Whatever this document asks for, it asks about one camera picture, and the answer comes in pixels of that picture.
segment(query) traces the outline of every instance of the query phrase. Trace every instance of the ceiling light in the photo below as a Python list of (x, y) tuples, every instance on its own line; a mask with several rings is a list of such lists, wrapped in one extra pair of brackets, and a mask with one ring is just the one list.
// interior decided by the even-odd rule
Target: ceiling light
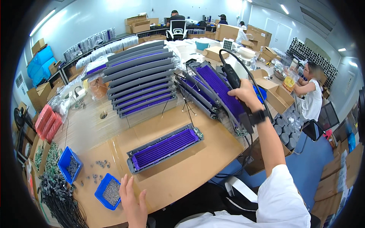
[(349, 61), (349, 64), (350, 64), (351, 66), (357, 67), (357, 64), (356, 64), (356, 63), (354, 63), (354, 62)]
[(280, 6), (281, 6), (281, 8), (284, 10), (284, 12), (285, 12), (286, 14), (289, 14), (288, 10), (285, 8), (285, 6), (284, 6), (283, 4), (281, 4)]
[(34, 29), (32, 30), (32, 32), (29, 34), (29, 36), (33, 36), (37, 31), (38, 29), (52, 16), (52, 14), (54, 14), (56, 10), (52, 10), (45, 18), (43, 18), (37, 26), (34, 27)]

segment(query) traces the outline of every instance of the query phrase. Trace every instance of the black cable bundle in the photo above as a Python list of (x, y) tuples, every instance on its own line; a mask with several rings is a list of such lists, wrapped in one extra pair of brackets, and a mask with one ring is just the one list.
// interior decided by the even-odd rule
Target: black cable bundle
[(59, 175), (51, 179), (45, 173), (40, 179), (41, 202), (47, 205), (52, 217), (56, 218), (62, 227), (88, 228), (85, 213), (79, 210), (79, 202), (72, 197), (75, 187), (67, 188), (66, 180)]

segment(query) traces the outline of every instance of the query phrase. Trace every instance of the white sleeve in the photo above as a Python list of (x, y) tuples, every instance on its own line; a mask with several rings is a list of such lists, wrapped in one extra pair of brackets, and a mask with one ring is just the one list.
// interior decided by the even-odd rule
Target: white sleeve
[(258, 223), (310, 222), (310, 214), (286, 165), (277, 165), (258, 190)]
[(316, 87), (316, 91), (321, 91), (320, 86), (316, 80), (310, 79), (309, 82), (314, 83), (314, 86)]

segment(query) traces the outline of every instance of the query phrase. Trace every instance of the teal bowl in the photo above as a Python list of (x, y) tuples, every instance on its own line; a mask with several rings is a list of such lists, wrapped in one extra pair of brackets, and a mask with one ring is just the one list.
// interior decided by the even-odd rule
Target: teal bowl
[(204, 49), (210, 47), (209, 43), (199, 43), (198, 41), (195, 41), (196, 49), (204, 51)]

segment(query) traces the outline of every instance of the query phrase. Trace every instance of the red package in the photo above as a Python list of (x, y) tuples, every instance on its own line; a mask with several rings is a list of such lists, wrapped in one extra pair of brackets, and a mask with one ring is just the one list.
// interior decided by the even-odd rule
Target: red package
[(39, 117), (37, 119), (37, 122), (35, 122), (35, 131), (41, 135), (43, 132), (43, 129), (48, 121), (48, 118), (53, 113), (51, 106), (46, 104), (44, 108), (42, 109), (41, 113), (39, 114)]
[(56, 115), (54, 114), (54, 112), (52, 112), (51, 116), (48, 118), (46, 125), (43, 128), (42, 133), (39, 135), (41, 140), (44, 140), (46, 138), (55, 120), (56, 120)]
[(48, 141), (48, 143), (51, 143), (53, 137), (55, 136), (56, 132), (62, 124), (61, 116), (58, 113), (56, 113), (55, 115), (56, 120), (53, 122), (52, 127), (50, 128), (46, 136), (46, 140)]

